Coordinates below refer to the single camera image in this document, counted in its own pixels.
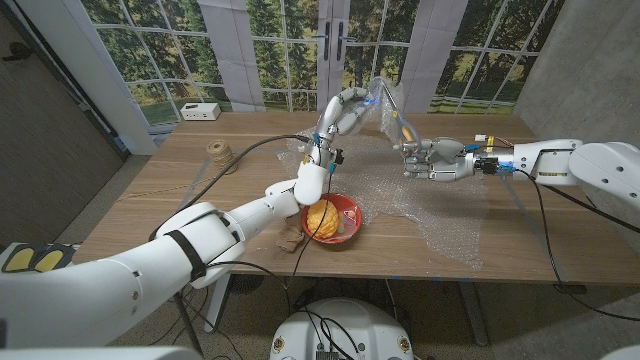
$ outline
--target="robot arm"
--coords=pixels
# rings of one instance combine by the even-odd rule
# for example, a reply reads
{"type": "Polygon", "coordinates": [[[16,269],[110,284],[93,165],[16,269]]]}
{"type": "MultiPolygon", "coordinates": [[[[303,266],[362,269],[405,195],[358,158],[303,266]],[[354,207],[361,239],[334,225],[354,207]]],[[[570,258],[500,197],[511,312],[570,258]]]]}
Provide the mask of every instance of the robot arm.
{"type": "Polygon", "coordinates": [[[516,171],[522,170],[541,185],[574,186],[583,181],[640,209],[640,151],[626,143],[585,145],[576,139],[557,139],[503,148],[436,138],[421,140],[420,148],[405,142],[394,149],[402,150],[407,177],[449,182],[481,171],[526,180],[516,171]]]}
{"type": "Polygon", "coordinates": [[[271,222],[296,214],[298,203],[319,200],[327,173],[342,162],[341,151],[330,147],[333,136],[357,132],[367,109],[359,104],[341,116],[342,106],[360,98],[372,99],[360,88],[332,99],[298,179],[272,185],[261,199],[227,213],[210,203],[193,205],[166,221],[154,241],[109,258],[42,274],[0,274],[6,346],[106,345],[187,283],[202,288],[216,281],[233,265],[207,264],[239,260],[245,242],[271,222]]]}
{"type": "Polygon", "coordinates": [[[334,96],[327,109],[320,116],[313,144],[307,150],[304,160],[298,168],[298,181],[294,195],[303,205],[312,205],[320,200],[322,187],[327,174],[334,164],[342,164],[342,150],[332,149],[331,142],[336,134],[355,134],[362,128],[362,115],[374,102],[374,97],[363,88],[349,88],[334,96]],[[355,102],[355,109],[343,115],[344,105],[355,102]]]}

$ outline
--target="window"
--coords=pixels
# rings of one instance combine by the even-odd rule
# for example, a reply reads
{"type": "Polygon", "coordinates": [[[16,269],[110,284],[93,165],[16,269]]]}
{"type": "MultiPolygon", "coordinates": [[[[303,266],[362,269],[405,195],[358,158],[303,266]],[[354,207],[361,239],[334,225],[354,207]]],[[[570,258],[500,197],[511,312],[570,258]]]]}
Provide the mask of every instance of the window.
{"type": "Polygon", "coordinates": [[[317,0],[247,0],[267,111],[315,111],[317,0]]]}
{"type": "Polygon", "coordinates": [[[231,111],[197,0],[82,0],[151,127],[187,102],[231,111]]]}
{"type": "Polygon", "coordinates": [[[510,114],[563,3],[469,1],[429,112],[510,114]]]}
{"type": "Polygon", "coordinates": [[[351,0],[342,88],[384,76],[400,82],[419,0],[351,0]]]}

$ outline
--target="yellow label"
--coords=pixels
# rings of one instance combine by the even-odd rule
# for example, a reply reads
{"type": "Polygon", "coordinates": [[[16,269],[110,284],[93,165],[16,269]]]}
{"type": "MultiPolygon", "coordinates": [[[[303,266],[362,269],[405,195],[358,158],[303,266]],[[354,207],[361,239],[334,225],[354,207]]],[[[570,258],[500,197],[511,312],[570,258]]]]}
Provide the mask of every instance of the yellow label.
{"type": "Polygon", "coordinates": [[[25,248],[18,251],[13,257],[9,260],[5,270],[6,271],[16,271],[16,270],[24,270],[29,267],[29,262],[31,261],[31,257],[33,256],[34,251],[32,248],[25,248]]]}
{"type": "Polygon", "coordinates": [[[54,250],[45,255],[42,260],[38,261],[35,269],[40,272],[51,271],[62,260],[64,253],[60,250],[54,250]]]}
{"type": "Polygon", "coordinates": [[[491,145],[493,145],[493,136],[489,136],[489,140],[487,140],[487,152],[492,152],[493,151],[493,147],[491,147],[491,145]]]}

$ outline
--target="twine spool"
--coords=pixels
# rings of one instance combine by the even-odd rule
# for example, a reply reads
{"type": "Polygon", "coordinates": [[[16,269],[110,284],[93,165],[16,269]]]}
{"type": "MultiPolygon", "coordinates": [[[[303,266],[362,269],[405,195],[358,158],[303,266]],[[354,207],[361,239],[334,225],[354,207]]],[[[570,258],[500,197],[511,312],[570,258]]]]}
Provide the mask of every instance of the twine spool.
{"type": "MultiPolygon", "coordinates": [[[[207,146],[207,153],[211,162],[220,170],[224,169],[233,160],[231,147],[224,140],[215,140],[207,146]]],[[[235,163],[231,169],[225,174],[229,175],[238,169],[238,163],[235,163]]]]}

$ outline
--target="white connector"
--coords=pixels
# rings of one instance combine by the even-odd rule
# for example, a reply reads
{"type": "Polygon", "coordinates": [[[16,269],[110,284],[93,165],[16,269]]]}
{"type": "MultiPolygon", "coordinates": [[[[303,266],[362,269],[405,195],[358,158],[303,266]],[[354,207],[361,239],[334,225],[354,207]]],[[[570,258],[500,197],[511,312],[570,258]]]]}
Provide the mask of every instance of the white connector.
{"type": "Polygon", "coordinates": [[[186,103],[180,109],[185,120],[215,120],[220,115],[218,103],[186,103]]]}

